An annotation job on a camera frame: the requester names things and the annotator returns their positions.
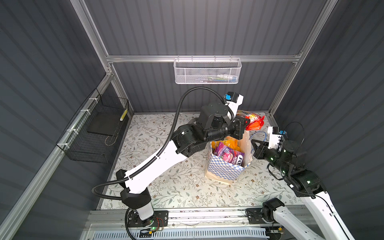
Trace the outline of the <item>yellow snack bag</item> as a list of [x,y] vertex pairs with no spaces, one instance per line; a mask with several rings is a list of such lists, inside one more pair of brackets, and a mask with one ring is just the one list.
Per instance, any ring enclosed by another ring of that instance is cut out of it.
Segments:
[[222,141],[212,142],[211,143],[212,149],[215,150],[219,146],[220,143],[223,143],[225,146],[227,146],[233,150],[236,150],[239,152],[241,151],[241,148],[239,147],[239,141],[235,138],[227,137]]

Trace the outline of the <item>red candy bag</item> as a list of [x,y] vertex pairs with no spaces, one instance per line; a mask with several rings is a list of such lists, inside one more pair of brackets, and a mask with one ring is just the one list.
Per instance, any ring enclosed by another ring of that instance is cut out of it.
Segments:
[[264,126],[265,116],[261,116],[257,113],[249,111],[238,111],[237,116],[244,117],[249,120],[249,124],[246,126],[246,131],[258,131]]

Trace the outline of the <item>purple Fox's candy bag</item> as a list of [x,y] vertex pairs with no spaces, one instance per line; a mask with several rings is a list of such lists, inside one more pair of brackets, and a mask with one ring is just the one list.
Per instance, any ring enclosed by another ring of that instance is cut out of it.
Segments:
[[223,142],[219,142],[213,153],[224,162],[237,166],[242,165],[245,156],[244,153],[226,146]]

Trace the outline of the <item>white checkered paper bag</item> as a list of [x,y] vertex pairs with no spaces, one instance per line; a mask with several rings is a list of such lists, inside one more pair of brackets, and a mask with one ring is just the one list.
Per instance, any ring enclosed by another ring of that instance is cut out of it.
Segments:
[[209,160],[208,166],[205,172],[205,176],[214,181],[220,183],[232,184],[239,179],[239,176],[251,165],[253,162],[253,146],[251,140],[253,137],[261,137],[262,140],[266,140],[268,137],[265,131],[246,131],[243,134],[243,138],[239,141],[239,147],[242,153],[245,154],[244,160],[241,166],[232,165],[221,160],[219,157],[214,155],[211,143],[209,146]]

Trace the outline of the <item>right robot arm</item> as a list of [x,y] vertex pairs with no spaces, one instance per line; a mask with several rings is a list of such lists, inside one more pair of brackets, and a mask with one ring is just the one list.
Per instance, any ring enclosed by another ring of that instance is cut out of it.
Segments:
[[293,158],[301,144],[285,140],[271,147],[269,142],[252,140],[254,157],[268,161],[268,165],[281,174],[284,181],[310,211],[323,236],[316,234],[299,220],[278,198],[263,203],[261,217],[265,223],[278,223],[298,240],[352,240],[352,233],[338,214],[331,197],[319,176],[297,167]]

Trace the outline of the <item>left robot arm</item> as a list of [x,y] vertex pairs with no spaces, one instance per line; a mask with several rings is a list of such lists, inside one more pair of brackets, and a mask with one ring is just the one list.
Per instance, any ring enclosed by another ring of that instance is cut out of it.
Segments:
[[142,222],[154,219],[149,184],[172,166],[204,150],[210,142],[227,136],[241,140],[250,120],[241,116],[230,120],[229,110],[238,106],[233,102],[227,107],[220,103],[203,106],[197,118],[171,132],[171,140],[159,157],[153,154],[130,171],[117,171],[117,179],[123,181],[121,201],[136,211]]

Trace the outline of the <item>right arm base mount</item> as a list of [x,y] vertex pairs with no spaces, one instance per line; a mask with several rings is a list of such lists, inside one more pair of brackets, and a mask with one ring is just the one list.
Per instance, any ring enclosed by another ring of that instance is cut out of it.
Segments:
[[245,210],[249,224],[265,224],[263,208],[247,208]]

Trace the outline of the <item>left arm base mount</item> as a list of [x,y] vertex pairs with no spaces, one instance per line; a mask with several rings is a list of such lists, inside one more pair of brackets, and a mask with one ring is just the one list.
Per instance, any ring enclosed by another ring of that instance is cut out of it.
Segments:
[[168,225],[169,211],[155,210],[153,216],[147,220],[141,220],[136,210],[130,211],[128,215],[128,226],[130,228],[140,227],[166,227]]

